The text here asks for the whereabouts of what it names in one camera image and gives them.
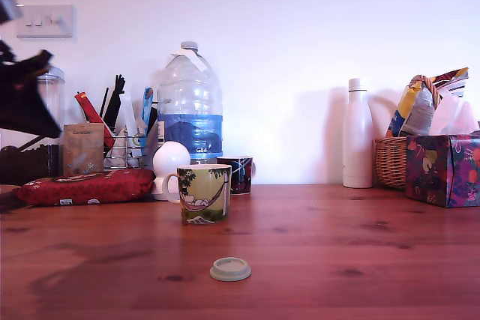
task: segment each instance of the tissue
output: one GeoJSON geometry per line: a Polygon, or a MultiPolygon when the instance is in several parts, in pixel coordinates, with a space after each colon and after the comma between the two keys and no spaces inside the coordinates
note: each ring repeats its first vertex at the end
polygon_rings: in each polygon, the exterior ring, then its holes
{"type": "Polygon", "coordinates": [[[440,89],[439,93],[442,101],[433,114],[429,135],[470,134],[479,129],[468,101],[453,96],[446,89],[440,89]]]}

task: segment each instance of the glass jar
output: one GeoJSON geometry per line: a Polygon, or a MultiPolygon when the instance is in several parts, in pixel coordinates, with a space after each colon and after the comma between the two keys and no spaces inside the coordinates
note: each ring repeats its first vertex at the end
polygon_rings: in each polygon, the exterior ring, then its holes
{"type": "MultiPolygon", "coordinates": [[[[57,67],[37,78],[38,93],[45,106],[63,129],[65,106],[65,75],[57,67]]],[[[60,138],[44,138],[18,151],[36,135],[19,131],[1,130],[0,184],[24,185],[39,178],[51,178],[62,174],[60,138]]]]}

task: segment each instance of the mug handle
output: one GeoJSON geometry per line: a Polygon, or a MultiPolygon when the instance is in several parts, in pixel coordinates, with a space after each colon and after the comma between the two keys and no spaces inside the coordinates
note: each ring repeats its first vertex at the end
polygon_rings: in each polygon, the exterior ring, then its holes
{"type": "Polygon", "coordinates": [[[177,199],[171,194],[171,192],[168,191],[168,181],[172,176],[177,176],[176,172],[172,172],[168,174],[165,178],[163,178],[162,193],[169,202],[172,202],[173,204],[179,204],[180,199],[177,199]]]}

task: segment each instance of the brown paper bag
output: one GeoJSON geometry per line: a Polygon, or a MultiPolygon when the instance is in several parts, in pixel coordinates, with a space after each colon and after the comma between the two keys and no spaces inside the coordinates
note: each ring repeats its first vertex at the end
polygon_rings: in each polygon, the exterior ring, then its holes
{"type": "Polygon", "coordinates": [[[82,175],[104,170],[104,125],[64,126],[63,175],[82,175]]]}

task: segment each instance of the wicker basket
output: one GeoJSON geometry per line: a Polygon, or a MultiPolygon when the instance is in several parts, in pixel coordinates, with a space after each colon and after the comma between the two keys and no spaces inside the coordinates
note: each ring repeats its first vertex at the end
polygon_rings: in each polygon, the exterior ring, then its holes
{"type": "MultiPolygon", "coordinates": [[[[421,80],[432,93],[433,107],[436,109],[441,97],[435,85],[429,78],[422,75],[415,76],[410,85],[418,80],[421,80]]],[[[385,138],[376,140],[375,143],[375,161],[373,164],[379,181],[387,187],[404,190],[407,176],[407,138],[404,136],[385,138]]]]}

